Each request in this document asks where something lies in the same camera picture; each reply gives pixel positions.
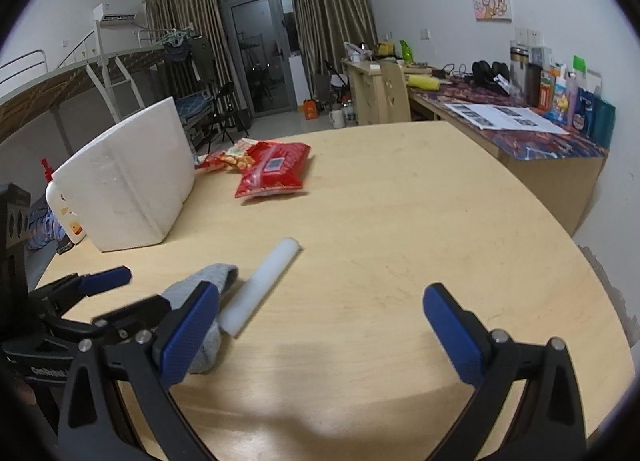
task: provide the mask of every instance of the bed ladder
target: bed ladder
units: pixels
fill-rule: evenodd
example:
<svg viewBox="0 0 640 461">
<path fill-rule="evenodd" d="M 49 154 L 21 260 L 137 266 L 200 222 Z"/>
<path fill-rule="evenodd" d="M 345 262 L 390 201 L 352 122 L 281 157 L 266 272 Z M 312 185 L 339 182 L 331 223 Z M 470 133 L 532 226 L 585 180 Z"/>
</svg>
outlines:
<svg viewBox="0 0 640 461">
<path fill-rule="evenodd" d="M 104 51 L 102 50 L 102 37 L 100 36 L 100 23 L 98 21 L 95 21 L 95 37 L 96 37 L 97 46 L 98 46 L 98 66 L 102 69 L 102 82 L 97 77 L 94 70 L 91 68 L 90 64 L 87 64 L 85 66 L 85 69 L 87 74 L 89 75 L 89 78 L 92 80 L 92 82 L 100 92 L 102 99 L 104 99 L 105 103 L 107 104 L 107 107 L 109 108 L 109 112 L 111 113 L 111 117 L 113 117 L 113 121 L 116 123 L 119 123 L 120 121 L 122 121 L 123 118 L 122 118 L 122 115 L 120 115 L 120 109 L 118 107 L 118 102 L 116 100 L 114 88 L 123 84 L 129 84 L 133 91 L 133 95 L 136 97 L 136 100 L 138 101 L 138 105 L 140 106 L 140 109 L 133 111 L 132 113 L 129 113 L 128 115 L 125 116 L 125 118 L 128 118 L 131 115 L 144 109 L 145 102 L 142 100 L 142 96 L 140 95 L 140 90 L 138 89 L 138 85 L 136 85 L 136 81 L 133 80 L 131 73 L 129 73 L 129 70 L 127 70 L 127 68 L 124 66 L 124 64 L 120 60 L 120 57 L 117 55 L 114 58 L 114 60 L 115 60 L 116 66 L 118 66 L 118 69 L 122 73 L 124 80 L 121 80 L 116 83 L 111 82 L 111 77 L 109 76 L 109 58 L 104 56 Z"/>
</svg>

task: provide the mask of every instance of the yellow roll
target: yellow roll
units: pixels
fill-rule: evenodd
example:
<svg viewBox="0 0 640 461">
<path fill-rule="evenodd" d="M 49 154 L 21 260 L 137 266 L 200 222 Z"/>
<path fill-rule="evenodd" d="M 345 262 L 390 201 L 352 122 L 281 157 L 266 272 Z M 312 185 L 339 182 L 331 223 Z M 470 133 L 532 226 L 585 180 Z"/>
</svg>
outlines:
<svg viewBox="0 0 640 461">
<path fill-rule="evenodd" d="M 409 87 L 418 87 L 425 91 L 438 91 L 440 89 L 440 81 L 429 75 L 408 75 Z"/>
</svg>

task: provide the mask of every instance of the door frame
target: door frame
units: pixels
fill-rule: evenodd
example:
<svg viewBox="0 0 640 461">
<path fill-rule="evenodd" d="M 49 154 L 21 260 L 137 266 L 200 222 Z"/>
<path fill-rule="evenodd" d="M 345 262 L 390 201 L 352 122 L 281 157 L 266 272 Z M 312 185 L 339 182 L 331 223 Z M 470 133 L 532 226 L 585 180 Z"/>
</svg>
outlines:
<svg viewBox="0 0 640 461">
<path fill-rule="evenodd" d="M 262 111 L 260 113 L 255 112 L 254 103 L 251 99 L 251 92 L 249 91 L 246 73 L 244 72 L 244 61 L 242 59 L 242 52 L 240 51 L 240 44 L 238 43 L 238 37 L 236 35 L 236 24 L 234 22 L 232 11 L 232 9 L 236 6 L 251 3 L 254 1 L 260 0 L 220 0 L 220 11 L 226 31 L 226 39 L 228 41 L 229 49 L 231 50 L 234 65 L 236 66 L 236 70 L 238 71 L 238 79 L 242 87 L 242 92 L 244 92 L 244 96 L 245 98 L 247 98 L 247 106 L 254 117 L 263 117 L 296 110 L 298 108 L 298 102 L 296 101 L 296 92 L 293 85 L 293 77 L 291 75 L 291 66 L 289 64 L 289 58 L 292 56 L 292 54 L 289 47 L 289 36 L 287 35 L 284 22 L 282 2 L 280 0 L 268 0 L 271 13 L 271 22 L 273 23 L 273 31 L 276 37 L 276 43 L 278 44 L 280 51 L 282 52 L 282 57 L 280 60 L 282 63 L 282 73 L 284 75 L 289 105 L 284 108 Z"/>
</svg>

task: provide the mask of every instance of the silver bolt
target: silver bolt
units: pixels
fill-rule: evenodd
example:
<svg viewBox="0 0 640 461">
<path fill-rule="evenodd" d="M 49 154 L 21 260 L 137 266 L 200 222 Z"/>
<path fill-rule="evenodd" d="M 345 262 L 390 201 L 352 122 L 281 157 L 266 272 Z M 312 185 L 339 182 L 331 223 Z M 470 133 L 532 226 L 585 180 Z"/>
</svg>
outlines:
<svg viewBox="0 0 640 461">
<path fill-rule="evenodd" d="M 504 329 L 494 329 L 491 332 L 491 338 L 495 343 L 504 344 L 509 340 L 509 334 Z"/>
<path fill-rule="evenodd" d="M 562 340 L 561 338 L 553 337 L 551 339 L 551 346 L 556 351 L 563 351 L 564 348 L 566 347 L 566 344 L 564 343 L 564 340 Z"/>
<path fill-rule="evenodd" d="M 91 349 L 91 346 L 92 346 L 91 339 L 90 338 L 85 338 L 84 340 L 81 340 L 80 343 L 78 344 L 78 349 L 80 349 L 80 351 L 85 353 L 89 349 Z"/>
<path fill-rule="evenodd" d="M 136 333 L 136 342 L 138 342 L 140 345 L 146 344 L 147 342 L 149 342 L 149 340 L 151 340 L 151 337 L 151 332 L 147 329 L 143 329 L 142 331 L 138 331 Z"/>
</svg>

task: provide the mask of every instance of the white tube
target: white tube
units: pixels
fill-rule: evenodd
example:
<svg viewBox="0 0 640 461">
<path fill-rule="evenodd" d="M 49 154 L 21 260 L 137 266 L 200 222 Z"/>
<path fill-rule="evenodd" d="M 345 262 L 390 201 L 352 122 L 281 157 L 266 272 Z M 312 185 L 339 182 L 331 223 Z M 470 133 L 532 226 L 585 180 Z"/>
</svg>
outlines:
<svg viewBox="0 0 640 461">
<path fill-rule="evenodd" d="M 233 337 L 238 335 L 299 250 L 300 244 L 290 237 L 273 248 L 269 257 L 218 315 L 220 329 Z"/>
</svg>

